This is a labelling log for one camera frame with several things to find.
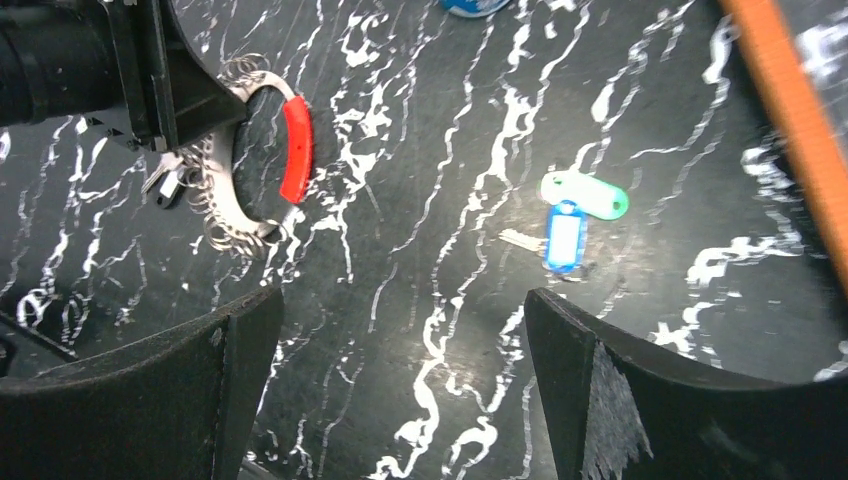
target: metal key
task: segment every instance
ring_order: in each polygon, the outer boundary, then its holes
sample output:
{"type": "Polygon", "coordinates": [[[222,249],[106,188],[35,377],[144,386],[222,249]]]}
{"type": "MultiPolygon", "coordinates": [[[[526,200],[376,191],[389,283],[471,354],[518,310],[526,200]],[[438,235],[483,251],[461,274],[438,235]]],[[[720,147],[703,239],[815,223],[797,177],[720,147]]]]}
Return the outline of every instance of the metal key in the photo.
{"type": "Polygon", "coordinates": [[[506,243],[515,245],[516,247],[529,250],[536,255],[543,255],[545,252],[545,245],[548,243],[548,241],[544,238],[531,237],[530,235],[525,235],[511,228],[508,228],[498,234],[498,238],[506,243]]]}
{"type": "Polygon", "coordinates": [[[156,170],[153,170],[153,173],[150,174],[150,177],[141,186],[141,193],[147,194],[160,178],[166,173],[176,170],[182,163],[183,157],[181,156],[174,155],[173,153],[163,154],[159,165],[156,166],[156,170]]]}
{"type": "Polygon", "coordinates": [[[170,208],[177,199],[177,195],[184,186],[186,172],[188,167],[180,165],[175,170],[168,172],[162,185],[159,187],[159,194],[156,196],[156,206],[162,209],[170,208]]]}

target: red grip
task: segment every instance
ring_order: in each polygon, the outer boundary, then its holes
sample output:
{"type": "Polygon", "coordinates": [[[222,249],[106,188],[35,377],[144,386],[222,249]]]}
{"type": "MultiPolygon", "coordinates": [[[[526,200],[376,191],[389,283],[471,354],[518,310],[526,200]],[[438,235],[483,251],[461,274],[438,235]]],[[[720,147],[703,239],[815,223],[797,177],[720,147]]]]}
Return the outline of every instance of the red grip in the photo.
{"type": "Polygon", "coordinates": [[[289,131],[289,159],[280,186],[280,196],[300,203],[312,171],[312,120],[303,97],[294,97],[283,105],[289,131]]]}

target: green key tag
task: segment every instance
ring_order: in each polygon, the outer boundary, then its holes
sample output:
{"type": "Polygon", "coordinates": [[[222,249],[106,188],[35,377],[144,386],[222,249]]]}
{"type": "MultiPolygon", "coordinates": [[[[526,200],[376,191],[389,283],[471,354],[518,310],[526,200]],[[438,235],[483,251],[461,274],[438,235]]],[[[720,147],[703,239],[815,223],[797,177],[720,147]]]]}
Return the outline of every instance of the green key tag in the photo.
{"type": "Polygon", "coordinates": [[[542,177],[539,193],[542,200],[551,205],[574,202],[580,210],[601,220],[616,220],[630,206],[624,190],[571,170],[551,172],[542,177]]]}

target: plastic key tag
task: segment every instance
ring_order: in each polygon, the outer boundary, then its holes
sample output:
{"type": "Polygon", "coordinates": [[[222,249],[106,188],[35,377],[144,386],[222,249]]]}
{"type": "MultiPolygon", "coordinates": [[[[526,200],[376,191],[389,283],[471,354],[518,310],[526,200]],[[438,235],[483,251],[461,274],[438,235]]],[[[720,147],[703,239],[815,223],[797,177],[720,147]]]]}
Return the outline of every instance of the plastic key tag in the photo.
{"type": "Polygon", "coordinates": [[[542,177],[539,190],[542,199],[551,205],[568,200],[601,220],[616,220],[630,206],[624,190],[577,171],[548,173],[542,177]]]}
{"type": "Polygon", "coordinates": [[[545,267],[554,273],[569,273],[583,258],[586,214],[568,200],[554,205],[548,216],[548,246],[545,267]]]}

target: blue key tag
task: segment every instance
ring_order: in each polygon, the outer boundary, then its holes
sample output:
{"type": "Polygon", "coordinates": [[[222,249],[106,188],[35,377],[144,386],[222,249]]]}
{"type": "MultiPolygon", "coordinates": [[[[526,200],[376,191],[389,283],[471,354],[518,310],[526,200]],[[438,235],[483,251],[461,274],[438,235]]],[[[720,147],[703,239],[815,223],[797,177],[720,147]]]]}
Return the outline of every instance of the blue key tag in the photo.
{"type": "Polygon", "coordinates": [[[571,201],[551,208],[548,216],[548,246],[545,267],[554,273],[569,273],[583,258],[586,243],[586,214],[571,201]]]}
{"type": "Polygon", "coordinates": [[[510,0],[442,0],[442,6],[454,15],[478,18],[497,12],[510,0]]]}

